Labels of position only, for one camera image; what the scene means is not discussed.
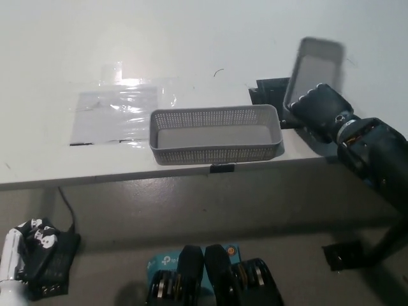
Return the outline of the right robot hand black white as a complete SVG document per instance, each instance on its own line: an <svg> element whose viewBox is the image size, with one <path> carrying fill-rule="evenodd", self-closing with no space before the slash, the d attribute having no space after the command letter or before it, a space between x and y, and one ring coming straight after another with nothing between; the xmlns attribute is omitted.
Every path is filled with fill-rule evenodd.
<svg viewBox="0 0 408 306"><path fill-rule="evenodd" d="M341 127L358 119L351 104L327 84L318 84L309 90L290 104L289 111L315 139L323 143L336 143Z"/></svg>

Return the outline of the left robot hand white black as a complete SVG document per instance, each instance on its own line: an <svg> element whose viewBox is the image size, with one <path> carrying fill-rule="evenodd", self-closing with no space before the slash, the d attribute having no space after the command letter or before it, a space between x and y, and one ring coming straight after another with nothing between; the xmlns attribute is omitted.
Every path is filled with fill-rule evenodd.
<svg viewBox="0 0 408 306"><path fill-rule="evenodd" d="M1 255L1 280L36 280L50 261L60 231L45 219L30 219L9 230Z"/></svg>

